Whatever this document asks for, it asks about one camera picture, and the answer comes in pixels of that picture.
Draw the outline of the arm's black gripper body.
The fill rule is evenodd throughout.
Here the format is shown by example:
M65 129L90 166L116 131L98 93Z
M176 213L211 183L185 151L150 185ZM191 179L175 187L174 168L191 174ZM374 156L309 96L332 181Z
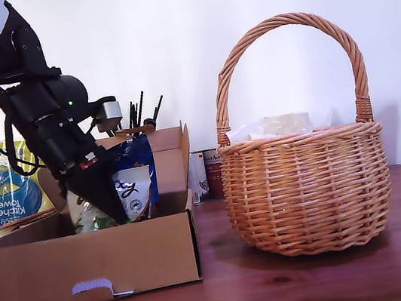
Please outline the arm's black gripper body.
M109 158L106 149L84 134L74 121L48 114L33 122L32 127L34 152L57 180Z

